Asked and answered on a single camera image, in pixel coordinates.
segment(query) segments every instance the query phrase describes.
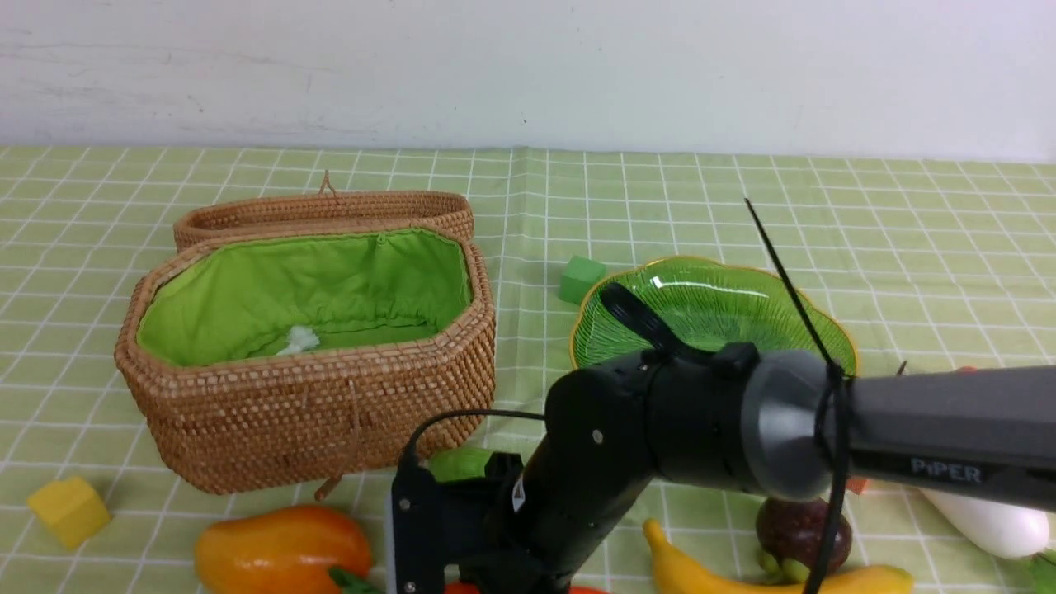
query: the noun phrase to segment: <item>robotic arm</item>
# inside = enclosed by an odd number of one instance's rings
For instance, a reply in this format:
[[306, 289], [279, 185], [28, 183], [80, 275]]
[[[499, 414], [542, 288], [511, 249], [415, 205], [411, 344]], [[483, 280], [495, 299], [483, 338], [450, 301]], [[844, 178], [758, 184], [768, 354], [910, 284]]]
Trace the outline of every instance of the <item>robotic arm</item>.
[[[1056, 512], [1056, 367], [853, 382], [855, 476]], [[482, 594], [565, 592], [653, 480], [816, 497], [831, 481], [817, 441], [833, 430], [815, 432], [825, 383], [813, 353], [749, 344], [706, 363], [643, 351], [573, 371], [550, 389], [523, 467], [495, 454], [489, 477], [438, 485], [400, 465], [391, 590], [441, 594], [457, 564]]]

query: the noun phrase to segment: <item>gold rim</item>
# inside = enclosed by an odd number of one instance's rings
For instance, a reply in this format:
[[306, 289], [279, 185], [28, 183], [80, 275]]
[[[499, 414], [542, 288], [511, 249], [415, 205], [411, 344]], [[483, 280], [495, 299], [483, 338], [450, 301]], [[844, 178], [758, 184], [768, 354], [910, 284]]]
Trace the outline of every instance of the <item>gold rim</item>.
[[[698, 261], [701, 261], [701, 262], [708, 262], [710, 264], [715, 264], [717, 267], [720, 267], [720, 268], [727, 268], [727, 270], [731, 270], [731, 271], [752, 271], [752, 272], [760, 273], [760, 274], [767, 275], [767, 276], [769, 276], [771, 278], [774, 278], [774, 279], [780, 281], [782, 284], [785, 282], [784, 280], [781, 280], [781, 277], [775, 275], [774, 273], [772, 273], [770, 271], [763, 271], [761, 268], [756, 268], [754, 266], [741, 266], [741, 265], [738, 265], [738, 264], [725, 264], [725, 263], [719, 262], [718, 260], [715, 260], [715, 259], [712, 259], [712, 258], [706, 258], [704, 256], [667, 256], [666, 258], [660, 258], [660, 259], [657, 259], [657, 260], [653, 260], [652, 262], [647, 262], [645, 264], [642, 264], [641, 266], [637, 266], [637, 267], [630, 268], [629, 271], [623, 271], [623, 272], [620, 272], [620, 273], [612, 273], [610, 275], [607, 275], [605, 278], [603, 278], [603, 279], [599, 280], [598, 282], [596, 282], [593, 284], [593, 286], [590, 287], [590, 291], [587, 291], [586, 296], [583, 297], [583, 302], [580, 303], [580, 311], [576, 315], [576, 322], [572, 324], [572, 331], [568, 333], [568, 360], [571, 361], [573, 370], [580, 368], [579, 364], [576, 361], [576, 334], [579, 332], [580, 326], [583, 323], [583, 316], [584, 316], [584, 314], [586, 314], [587, 303], [590, 301], [590, 297], [593, 296], [595, 292], [598, 291], [598, 287], [601, 286], [602, 284], [605, 284], [606, 282], [612, 280], [616, 277], [624, 276], [624, 275], [633, 275], [633, 274], [636, 274], [636, 273], [640, 273], [640, 272], [644, 271], [645, 268], [647, 268], [649, 266], [655, 266], [656, 264], [661, 264], [663, 262], [667, 262], [667, 261], [671, 261], [671, 260], [698, 260]], [[826, 312], [825, 310], [818, 308], [814, 303], [814, 301], [810, 298], [809, 295], [807, 295], [806, 293], [799, 291], [798, 289], [796, 289], [795, 292], [804, 300], [805, 304], [809, 305], [816, 313], [821, 314], [823, 317], [825, 317], [826, 319], [828, 319], [829, 321], [831, 321], [836, 328], [840, 329], [841, 332], [844, 333], [844, 336], [847, 337], [847, 341], [850, 342], [850, 345], [851, 345], [851, 352], [854, 354], [854, 373], [856, 375], [857, 374], [859, 361], [862, 360], [862, 357], [861, 357], [861, 355], [859, 353], [857, 342], [854, 341], [854, 336], [852, 336], [850, 332], [847, 332], [847, 329], [844, 328], [844, 324], [840, 323], [840, 321], [836, 320], [836, 318], [834, 318], [831, 315], [829, 315], [829, 313]]]

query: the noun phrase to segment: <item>yellow banana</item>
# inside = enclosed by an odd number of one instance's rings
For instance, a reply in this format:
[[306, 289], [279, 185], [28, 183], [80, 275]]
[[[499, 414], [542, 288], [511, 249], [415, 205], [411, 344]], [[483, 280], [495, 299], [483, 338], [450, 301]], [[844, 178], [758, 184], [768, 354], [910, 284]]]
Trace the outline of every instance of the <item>yellow banana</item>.
[[[667, 541], [653, 519], [642, 526], [653, 552], [653, 580], [660, 594], [802, 594], [803, 584], [743, 583], [713, 574]], [[911, 594], [913, 577], [889, 565], [868, 565], [829, 576], [821, 594]]]

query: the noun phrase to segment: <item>sticker label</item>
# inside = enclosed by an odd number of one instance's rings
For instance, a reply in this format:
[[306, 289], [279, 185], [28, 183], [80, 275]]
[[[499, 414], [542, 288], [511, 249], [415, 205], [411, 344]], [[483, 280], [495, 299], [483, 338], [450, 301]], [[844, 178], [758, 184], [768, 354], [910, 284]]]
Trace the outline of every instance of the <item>sticker label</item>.
[[517, 478], [516, 484], [513, 485], [513, 513], [516, 514], [521, 511], [521, 507], [525, 504], [525, 476], [521, 475]]

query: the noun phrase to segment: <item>green checkered tablecloth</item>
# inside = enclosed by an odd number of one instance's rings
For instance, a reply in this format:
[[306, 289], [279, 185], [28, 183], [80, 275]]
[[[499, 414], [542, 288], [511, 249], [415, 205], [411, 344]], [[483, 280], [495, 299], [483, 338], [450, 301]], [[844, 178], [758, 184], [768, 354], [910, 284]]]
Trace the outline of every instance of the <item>green checkered tablecloth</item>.
[[[769, 267], [753, 199], [794, 281], [861, 347], [865, 375], [1022, 366], [1056, 357], [1056, 165], [478, 151], [0, 147], [0, 592], [195, 592], [209, 523], [308, 501], [316, 485], [212, 497], [158, 460], [112, 351], [135, 282], [174, 254], [188, 209], [262, 194], [430, 188], [466, 193], [499, 308], [497, 407], [540, 409], [569, 369], [577, 309], [564, 263], [619, 271], [674, 254]], [[474, 438], [528, 453], [539, 424], [492, 420]], [[75, 553], [26, 497], [91, 481], [112, 523]], [[382, 552], [389, 475], [348, 477], [328, 500]], [[620, 594], [653, 591], [640, 522], [719, 573], [759, 576], [757, 500], [650, 487], [583, 568]], [[1018, 592], [1023, 569], [961, 539], [913, 490], [851, 497], [854, 559], [911, 571], [920, 592]], [[375, 570], [382, 577], [383, 569]]]

